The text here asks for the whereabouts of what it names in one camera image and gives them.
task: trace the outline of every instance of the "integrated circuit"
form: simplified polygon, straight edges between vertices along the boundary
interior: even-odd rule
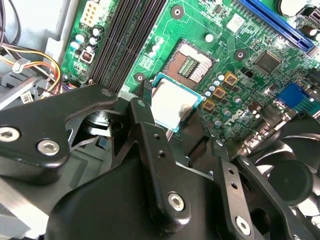
[[[216,60],[191,43],[181,40],[163,73],[192,89],[215,65]]]
[[[255,63],[259,70],[268,75],[270,75],[280,64],[281,59],[269,51],[265,52]]]

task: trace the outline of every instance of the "label sticker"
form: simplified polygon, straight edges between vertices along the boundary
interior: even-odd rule
[[[230,29],[232,32],[236,33],[244,23],[245,20],[235,13],[226,27]]]
[[[20,96],[20,98],[21,98],[23,104],[32,103],[34,101],[30,91],[26,91],[24,94],[22,94]]]

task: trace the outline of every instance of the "small capacitor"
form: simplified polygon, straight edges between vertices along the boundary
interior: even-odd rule
[[[85,47],[85,49],[89,53],[94,53],[97,50],[97,48],[98,48],[97,45],[88,45]]]
[[[149,52],[148,56],[149,56],[149,58],[152,59],[152,58],[154,58],[156,56],[156,52],[155,51],[151,51],[151,52]]]
[[[104,31],[105,31],[104,27],[98,25],[92,29],[92,35],[95,37],[99,37]]]
[[[236,103],[236,104],[238,104],[238,105],[241,105],[242,104],[242,99],[241,99],[241,97],[239,97],[239,96],[235,96],[234,98],[233,98],[233,101]]]
[[[257,110],[260,111],[262,109],[262,106],[257,102],[257,101],[253,101],[252,102],[252,106]]]
[[[164,42],[165,42],[165,40],[164,40],[164,38],[163,38],[162,36],[159,36],[159,37],[157,38],[157,43],[158,43],[159,45],[163,44]]]
[[[218,78],[219,81],[225,80],[225,75],[223,75],[222,72],[218,72],[216,74],[216,77]]]
[[[205,35],[204,39],[207,43],[211,43],[214,40],[214,36],[211,33],[208,33],[207,35]]]
[[[257,114],[257,110],[254,108],[254,106],[252,106],[252,105],[249,105],[248,106],[248,111],[250,112],[250,113],[252,113],[253,115],[256,115]]]
[[[207,101],[207,96],[204,93],[201,94],[201,97],[203,102]]]
[[[76,41],[72,41],[70,43],[70,47],[72,48],[72,50],[78,50],[80,48],[80,44],[77,43]]]
[[[215,125],[216,127],[221,127],[221,125],[222,125],[222,122],[221,122],[220,118],[215,118],[215,119],[213,120],[213,123],[214,123],[214,125]]]
[[[218,80],[214,81],[214,82],[213,82],[213,85],[215,85],[215,86],[218,87],[218,86],[220,85],[220,81],[218,81]]]
[[[211,96],[211,92],[209,91],[209,89],[204,90],[204,95],[207,97]]]
[[[231,111],[229,110],[229,108],[224,108],[222,112],[223,112],[223,115],[225,115],[226,117],[231,116]]]
[[[156,44],[152,46],[152,51],[157,52],[160,49],[160,45]]]
[[[98,42],[99,42],[99,38],[98,37],[92,36],[92,37],[89,38],[89,43],[91,45],[97,45]]]
[[[310,38],[318,33],[318,30],[312,26],[303,26],[301,31]]]
[[[82,33],[75,35],[75,40],[79,44],[83,44],[86,40],[86,36]]]
[[[208,88],[209,88],[209,90],[210,90],[211,92],[213,92],[214,90],[216,90],[216,87],[215,87],[212,83],[210,83],[210,84],[208,85]]]

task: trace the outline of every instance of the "white sticker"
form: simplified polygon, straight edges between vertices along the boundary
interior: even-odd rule
[[[123,85],[120,92],[126,92],[128,93],[130,91],[130,87],[126,86],[126,85]]]
[[[30,91],[26,91],[24,94],[22,94],[20,96],[20,98],[21,98],[23,104],[32,103],[34,101]]]
[[[244,23],[245,20],[235,13],[226,27],[230,29],[232,32],[236,33]]]

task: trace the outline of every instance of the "black plastic bracket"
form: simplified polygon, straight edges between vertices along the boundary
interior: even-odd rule
[[[89,114],[112,109],[117,99],[104,86],[91,85],[0,111],[0,127],[19,132],[15,141],[0,141],[0,175],[34,184],[56,181],[69,158],[73,133]],[[58,153],[40,153],[37,146],[43,140],[56,142]]]

